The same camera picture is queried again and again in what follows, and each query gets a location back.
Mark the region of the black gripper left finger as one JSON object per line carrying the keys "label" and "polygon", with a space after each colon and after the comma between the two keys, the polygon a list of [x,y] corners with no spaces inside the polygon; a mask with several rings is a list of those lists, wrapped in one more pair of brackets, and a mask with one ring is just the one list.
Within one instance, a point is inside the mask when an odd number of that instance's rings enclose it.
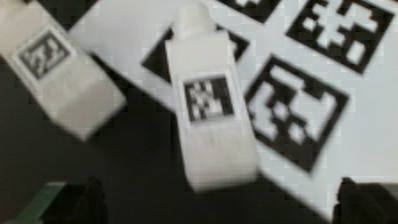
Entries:
{"label": "black gripper left finger", "polygon": [[10,224],[108,224],[102,184],[47,182]]}

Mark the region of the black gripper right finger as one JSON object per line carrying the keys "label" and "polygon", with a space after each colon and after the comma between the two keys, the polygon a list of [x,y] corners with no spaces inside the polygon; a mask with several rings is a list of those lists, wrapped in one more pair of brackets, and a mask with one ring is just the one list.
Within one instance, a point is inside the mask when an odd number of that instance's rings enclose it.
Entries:
{"label": "black gripper right finger", "polygon": [[398,224],[398,183],[340,179],[331,224]]}

